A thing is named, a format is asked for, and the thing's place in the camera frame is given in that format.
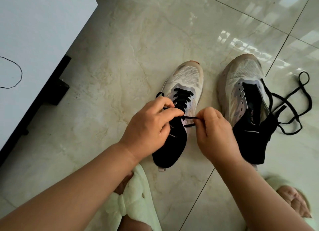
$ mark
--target marble floor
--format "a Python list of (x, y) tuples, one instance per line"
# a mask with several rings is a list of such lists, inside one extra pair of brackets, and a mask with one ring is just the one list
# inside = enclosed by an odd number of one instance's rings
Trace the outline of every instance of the marble floor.
[[(197, 107), (220, 108), (218, 74), (236, 56), (254, 54), (266, 84), (285, 96), (302, 70), (312, 110), (303, 129), (271, 137), (261, 173), (278, 173), (300, 186), (319, 220), (319, 0), (97, 0), (98, 7), (68, 51), (62, 79), (70, 90), (58, 106), (43, 105), (0, 169), (0, 216), (92, 160), (117, 142), (130, 118), (180, 63), (199, 61), (205, 72)], [(291, 99), (307, 108), (301, 93)], [(285, 110), (280, 119), (291, 117)], [(177, 163), (158, 172), (141, 162), (164, 231), (244, 230), (245, 222), (192, 129)], [(106, 230), (101, 208), (87, 230)]]

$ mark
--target person's right hand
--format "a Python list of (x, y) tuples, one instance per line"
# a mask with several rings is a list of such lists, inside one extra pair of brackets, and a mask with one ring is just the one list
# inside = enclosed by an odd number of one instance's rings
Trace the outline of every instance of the person's right hand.
[(197, 144), (214, 165), (225, 161), (243, 160), (232, 126), (212, 107), (198, 112), (196, 124)]

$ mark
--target slipper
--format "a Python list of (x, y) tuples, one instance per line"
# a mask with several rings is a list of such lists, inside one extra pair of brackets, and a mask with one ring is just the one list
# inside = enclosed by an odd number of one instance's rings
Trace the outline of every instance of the slipper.
[[(282, 186), (291, 186), (293, 188), (295, 188), (295, 185), (290, 183), (289, 181), (285, 180), (284, 178), (280, 177), (280, 176), (272, 176), (269, 178), (266, 178), (265, 181), (275, 190), (277, 191), (280, 187)], [(303, 199), (305, 200), (307, 207), (311, 213), (311, 207), (309, 204), (309, 201), (307, 200), (306, 196), (304, 195), (304, 193), (302, 191), (300, 191), (300, 189), (295, 188), (303, 197)], [(317, 230), (317, 225), (316, 222), (313, 218), (303, 218), (305, 220), (305, 222), (312, 227), (314, 230)]]
[(122, 217), (146, 223), (153, 231), (162, 231), (153, 204), (147, 177), (140, 164), (133, 169), (133, 176), (123, 194), (113, 192), (105, 203), (108, 216), (108, 230), (117, 231)]

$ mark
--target black shoelace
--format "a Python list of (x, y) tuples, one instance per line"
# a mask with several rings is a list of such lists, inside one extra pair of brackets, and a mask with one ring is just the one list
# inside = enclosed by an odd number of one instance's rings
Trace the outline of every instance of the black shoelace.
[[(305, 74), (308, 76), (308, 80), (307, 80), (307, 82), (304, 83), (304, 84), (303, 84), (303, 83), (301, 82), (301, 80), (300, 80), (300, 76), (301, 76), (303, 73), (305, 73)], [(278, 122), (278, 124), (277, 124), (277, 126), (278, 126), (279, 128), (281, 128), (281, 131), (282, 131), (284, 134), (286, 134), (286, 135), (294, 135), (294, 134), (297, 134), (298, 132), (300, 132), (300, 130), (302, 129), (302, 124), (301, 124), (301, 122), (300, 122), (300, 120), (299, 120), (299, 117), (302, 116), (302, 115), (304, 115), (304, 114), (306, 114), (307, 112), (309, 112), (309, 111), (311, 110), (311, 108), (312, 108), (312, 99), (311, 99), (311, 96), (308, 94), (308, 92), (306, 92), (306, 90), (305, 90), (305, 88), (304, 88), (304, 86), (309, 83), (309, 80), (310, 80), (309, 74), (308, 74), (307, 72), (305, 72), (305, 71), (302, 71), (302, 72), (298, 75), (298, 84), (299, 84), (299, 87), (297, 87), (294, 91), (292, 91), (292, 92), (289, 93), (285, 98), (283, 98), (282, 96), (280, 96), (280, 95), (278, 95), (278, 94), (276, 94), (276, 93), (270, 92), (269, 89), (266, 87), (265, 82), (263, 81), (263, 79), (261, 79), (261, 82), (262, 82), (262, 84), (264, 85), (264, 88), (265, 88), (265, 92), (266, 92), (266, 94), (267, 94), (268, 97), (269, 97), (269, 107), (268, 107), (269, 111), (270, 111), (271, 113), (273, 113), (273, 115), (274, 115), (276, 118), (279, 117), (280, 113), (281, 113), (283, 110), (285, 110), (285, 108), (286, 108), (287, 106), (288, 106), (288, 107), (290, 108), (290, 110), (293, 112), (293, 118), (292, 118), (291, 120), (289, 120), (289, 121), (286, 122), (286, 123)], [(306, 96), (307, 99), (308, 99), (308, 108), (307, 108), (304, 112), (302, 112), (301, 114), (298, 114), (297, 111), (296, 111), (296, 109), (293, 107), (293, 105), (288, 101), (288, 98), (291, 97), (293, 94), (295, 94), (295, 93), (296, 93), (297, 91), (299, 91), (300, 89), (302, 90), (302, 92), (305, 94), (305, 96)], [(276, 98), (278, 98), (278, 99), (281, 100), (282, 102), (281, 102), (277, 107), (275, 107), (275, 108), (272, 110), (272, 105), (273, 105), (273, 99), (272, 99), (272, 97), (273, 97), (273, 96), (276, 97)], [(283, 129), (283, 127), (281, 126), (281, 124), (290, 124), (290, 123), (292, 123), (294, 120), (296, 120), (296, 121), (299, 123), (300, 128), (299, 128), (297, 131), (295, 131), (295, 132), (286, 133), (285, 130)]]
[[(193, 92), (191, 91), (187, 91), (187, 90), (183, 90), (180, 88), (175, 88), (174, 91), (176, 91), (176, 94), (173, 97), (176, 97), (176, 99), (173, 100), (173, 103), (175, 104), (175, 107), (178, 109), (181, 109), (183, 112), (186, 112), (186, 108), (187, 108), (187, 103), (190, 102), (190, 97), (193, 96)], [(163, 92), (159, 92), (157, 93), (156, 97), (158, 97), (159, 95), (164, 96)], [(197, 117), (188, 117), (188, 116), (181, 116), (181, 117), (177, 117), (177, 118), (181, 118), (182, 120), (185, 119), (198, 119)], [(194, 123), (192, 124), (185, 124), (184, 127), (185, 128), (189, 128), (195, 126)]]

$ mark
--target white sneaker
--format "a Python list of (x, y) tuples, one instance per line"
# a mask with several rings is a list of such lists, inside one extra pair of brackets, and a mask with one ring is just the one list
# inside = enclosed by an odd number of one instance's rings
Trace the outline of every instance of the white sneaker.
[[(275, 93), (271, 93), (265, 86), (265, 77), (260, 62), (252, 54), (243, 54), (232, 60), (221, 73), (217, 84), (218, 100), (222, 107), (224, 117), (233, 127), (241, 155), (251, 164), (263, 164), (265, 161), (265, 151), (271, 135), (279, 126), (284, 134), (293, 135), (302, 129), (299, 116), (311, 109), (311, 97), (306, 93), (304, 85), (300, 81), (299, 87), (283, 98)], [(305, 93), (309, 100), (308, 109), (298, 114), (287, 99), (299, 89)], [(275, 96), (282, 103), (272, 109), (272, 97)], [(300, 129), (293, 133), (286, 133), (278, 122), (279, 114), (286, 108), (292, 110), (294, 117), (287, 123), (296, 120), (300, 124)]]
[(165, 144), (153, 153), (154, 163), (158, 167), (171, 167), (183, 152), (187, 141), (187, 127), (194, 125), (190, 118), (195, 115), (203, 91), (203, 82), (204, 74), (200, 64), (192, 60), (187, 61), (177, 67), (166, 80), (162, 91), (157, 94), (170, 98), (176, 108), (185, 112), (183, 117), (170, 121), (170, 135)]

